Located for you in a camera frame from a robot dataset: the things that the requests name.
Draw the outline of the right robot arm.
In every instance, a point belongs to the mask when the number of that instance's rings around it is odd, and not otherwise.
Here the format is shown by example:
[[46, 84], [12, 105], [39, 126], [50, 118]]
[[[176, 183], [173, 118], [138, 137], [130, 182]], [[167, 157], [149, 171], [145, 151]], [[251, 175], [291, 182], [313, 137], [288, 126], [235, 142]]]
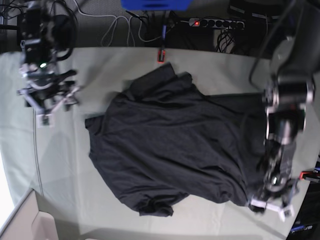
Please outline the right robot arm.
[[58, 63], [73, 53], [77, 37], [77, 19], [63, 0], [27, 0], [27, 9], [20, 22], [21, 63], [19, 72], [26, 86], [17, 91], [39, 104], [61, 97], [66, 105], [78, 103], [76, 83], [67, 78], [75, 70], [61, 73]]

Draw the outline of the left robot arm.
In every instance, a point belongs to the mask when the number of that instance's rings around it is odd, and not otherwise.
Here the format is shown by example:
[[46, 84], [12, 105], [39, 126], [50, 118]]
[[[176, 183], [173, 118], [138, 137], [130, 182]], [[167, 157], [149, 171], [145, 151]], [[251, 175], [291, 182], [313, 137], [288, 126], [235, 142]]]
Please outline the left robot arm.
[[292, 49], [264, 90], [265, 154], [259, 163], [264, 178], [253, 201], [281, 198], [288, 203], [297, 192], [297, 181], [291, 177], [296, 138], [305, 129], [306, 107], [314, 101], [314, 74], [319, 70], [320, 2], [306, 0]]

